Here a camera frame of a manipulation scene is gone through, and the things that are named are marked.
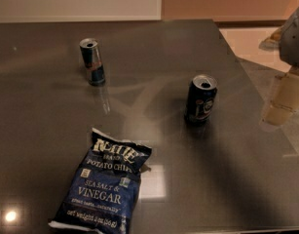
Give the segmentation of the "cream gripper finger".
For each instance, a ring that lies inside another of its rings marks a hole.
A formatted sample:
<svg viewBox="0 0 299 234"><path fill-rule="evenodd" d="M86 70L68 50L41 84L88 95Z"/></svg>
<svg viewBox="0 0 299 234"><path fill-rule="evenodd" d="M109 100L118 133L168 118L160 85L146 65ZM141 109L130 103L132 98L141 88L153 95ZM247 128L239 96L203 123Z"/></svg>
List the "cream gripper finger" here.
<svg viewBox="0 0 299 234"><path fill-rule="evenodd" d="M262 111L262 123L266 126L281 126L298 108L299 67L292 66L283 75L275 76Z"/></svg>

